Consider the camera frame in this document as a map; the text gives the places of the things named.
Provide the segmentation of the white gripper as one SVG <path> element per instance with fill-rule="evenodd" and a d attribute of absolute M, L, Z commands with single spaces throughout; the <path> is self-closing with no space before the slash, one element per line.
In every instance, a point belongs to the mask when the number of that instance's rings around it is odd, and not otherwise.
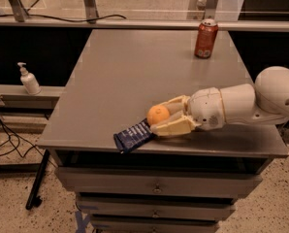
<path fill-rule="evenodd" d="M 179 112 L 186 110 L 187 102 L 190 116 Z M 221 92 L 215 87 L 199 90 L 190 98 L 180 95 L 163 102 L 162 105 L 170 112 L 177 113 L 150 127 L 152 133 L 160 137 L 188 134 L 197 127 L 202 130 L 213 130 L 222 128 L 225 124 Z"/>

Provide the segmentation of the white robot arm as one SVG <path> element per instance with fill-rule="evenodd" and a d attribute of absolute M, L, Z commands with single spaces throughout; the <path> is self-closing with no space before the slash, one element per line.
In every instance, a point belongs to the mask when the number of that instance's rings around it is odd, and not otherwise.
<path fill-rule="evenodd" d="M 170 116 L 150 125 L 161 137 L 219 129 L 226 124 L 280 124 L 289 120 L 289 69 L 269 67 L 253 84 L 201 89 L 162 106 Z"/>

